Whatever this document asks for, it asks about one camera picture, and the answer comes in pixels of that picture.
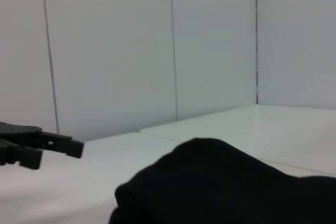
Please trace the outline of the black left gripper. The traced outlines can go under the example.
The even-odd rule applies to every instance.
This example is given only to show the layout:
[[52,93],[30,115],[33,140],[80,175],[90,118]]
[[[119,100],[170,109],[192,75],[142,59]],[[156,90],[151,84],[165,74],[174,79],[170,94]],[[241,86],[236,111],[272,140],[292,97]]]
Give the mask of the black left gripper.
[[[82,158],[84,142],[74,140],[71,136],[43,132],[36,126],[24,126],[0,122],[0,166],[7,164],[38,170],[43,152],[40,149],[64,153],[74,158]],[[29,141],[29,146],[12,142]]]

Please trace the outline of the black shirt with white print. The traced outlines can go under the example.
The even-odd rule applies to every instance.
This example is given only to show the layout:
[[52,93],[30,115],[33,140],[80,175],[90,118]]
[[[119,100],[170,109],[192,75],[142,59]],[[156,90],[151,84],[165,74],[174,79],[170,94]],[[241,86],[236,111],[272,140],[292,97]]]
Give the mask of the black shirt with white print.
[[177,146],[115,198],[108,224],[336,224],[336,178],[291,176],[213,138]]

